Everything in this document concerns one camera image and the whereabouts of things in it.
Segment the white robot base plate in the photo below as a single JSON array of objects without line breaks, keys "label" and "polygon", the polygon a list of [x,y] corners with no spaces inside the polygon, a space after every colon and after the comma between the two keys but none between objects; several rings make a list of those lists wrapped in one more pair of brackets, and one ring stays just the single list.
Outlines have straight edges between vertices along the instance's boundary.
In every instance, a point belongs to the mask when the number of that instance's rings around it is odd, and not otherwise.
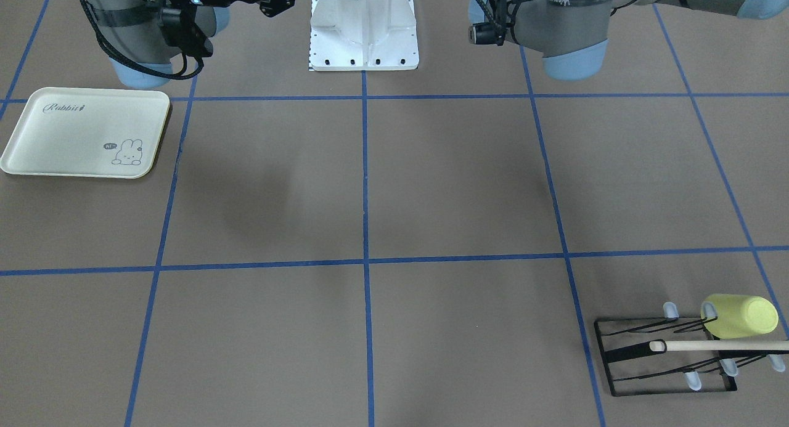
[{"label": "white robot base plate", "polygon": [[414,0],[312,0],[312,71],[416,70]]}]

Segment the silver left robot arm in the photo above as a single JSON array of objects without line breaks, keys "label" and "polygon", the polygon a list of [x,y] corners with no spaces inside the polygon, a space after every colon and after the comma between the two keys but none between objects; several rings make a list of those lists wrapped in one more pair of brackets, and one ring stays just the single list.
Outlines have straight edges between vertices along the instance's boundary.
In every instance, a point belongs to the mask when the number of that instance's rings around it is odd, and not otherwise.
[{"label": "silver left robot arm", "polygon": [[582,81],[602,67],[613,14],[649,5],[765,20],[787,0],[471,0],[468,35],[476,45],[510,42],[538,51],[547,76]]}]

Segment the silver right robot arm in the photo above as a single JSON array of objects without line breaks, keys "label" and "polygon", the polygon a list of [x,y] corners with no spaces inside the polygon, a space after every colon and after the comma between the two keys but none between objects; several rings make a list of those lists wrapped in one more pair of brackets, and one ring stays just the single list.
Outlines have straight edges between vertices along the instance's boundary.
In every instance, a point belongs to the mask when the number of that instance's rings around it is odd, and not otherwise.
[{"label": "silver right robot arm", "polygon": [[99,47],[127,87],[149,89],[197,76],[213,54],[211,38],[242,1],[274,17],[295,0],[79,0]]}]

